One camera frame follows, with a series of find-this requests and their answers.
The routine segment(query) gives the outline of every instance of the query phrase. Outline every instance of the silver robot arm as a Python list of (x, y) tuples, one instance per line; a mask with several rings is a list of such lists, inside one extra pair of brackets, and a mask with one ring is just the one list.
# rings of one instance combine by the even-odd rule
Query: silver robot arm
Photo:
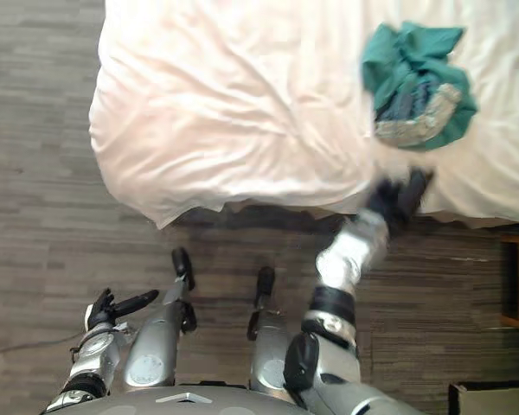
[(113, 303), (113, 294), (104, 290), (86, 309), (85, 330), (79, 346), (72, 349), (73, 365), (60, 393), (42, 412), (51, 413), (68, 406), (106, 396), (119, 364), (121, 348), (132, 342), (133, 330), (116, 319), (142, 309), (158, 295), (157, 290)]
[(413, 170), (408, 185), (384, 182), (317, 256), (318, 284), (284, 372), (286, 389), (316, 415), (421, 414), (361, 383), (355, 301), (361, 275), (384, 259), (390, 236), (413, 215), (431, 178)]

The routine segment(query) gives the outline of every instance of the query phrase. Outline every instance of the black cable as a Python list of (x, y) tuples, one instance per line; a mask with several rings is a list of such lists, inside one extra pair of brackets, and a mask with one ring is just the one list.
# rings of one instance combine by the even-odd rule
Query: black cable
[(85, 334), (85, 332), (81, 331), (81, 332), (77, 333), (76, 335), (70, 335), (69, 337), (66, 337), (64, 339), (46, 340), (44, 342), (24, 343), (24, 344), (18, 344), (16, 346), (10, 346), (8, 348), (0, 348), (0, 354), (14, 352), (17, 350), (25, 350), (27, 348), (44, 348), (46, 346), (54, 346), (56, 344), (69, 342), (70, 340), (73, 340), (83, 334)]

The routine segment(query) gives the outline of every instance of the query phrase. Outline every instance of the floor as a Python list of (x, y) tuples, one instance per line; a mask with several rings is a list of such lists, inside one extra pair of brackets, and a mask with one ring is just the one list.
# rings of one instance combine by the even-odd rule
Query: floor
[[(183, 338), (177, 378), (245, 383), (256, 271), (276, 268), (295, 328), (338, 218), (196, 210), (159, 232), (121, 207), (87, 135), (102, 18), (96, 0), (0, 0), (0, 348), (77, 333), (106, 286), (118, 298), (166, 288), (170, 248), (184, 245), (200, 327)], [(499, 234), (417, 220), (394, 242), (358, 293), (367, 382), (442, 414), (450, 382), (519, 380), (519, 332), (498, 321)], [(0, 354), (0, 413), (38, 413), (61, 386), (72, 345)]]

